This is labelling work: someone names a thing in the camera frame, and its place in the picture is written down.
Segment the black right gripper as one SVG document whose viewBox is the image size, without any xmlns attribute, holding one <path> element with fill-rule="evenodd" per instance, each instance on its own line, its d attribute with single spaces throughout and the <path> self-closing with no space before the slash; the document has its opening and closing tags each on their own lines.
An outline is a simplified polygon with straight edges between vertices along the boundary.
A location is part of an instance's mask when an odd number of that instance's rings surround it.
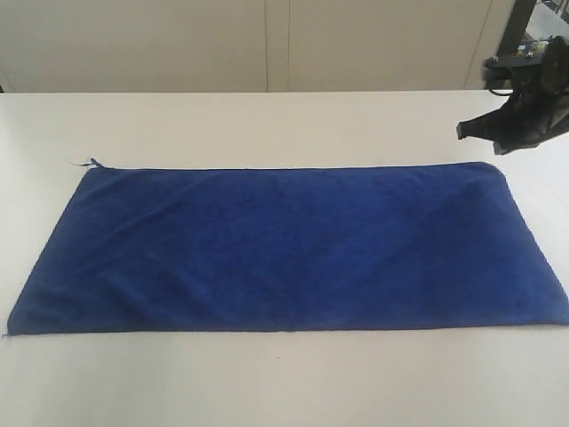
<svg viewBox="0 0 569 427">
<path fill-rule="evenodd" d="M 536 70 L 519 74 L 504 104 L 456 126 L 459 140 L 493 141 L 493 153 L 504 156 L 532 149 L 568 132 L 568 40 L 551 38 Z"/>
</svg>

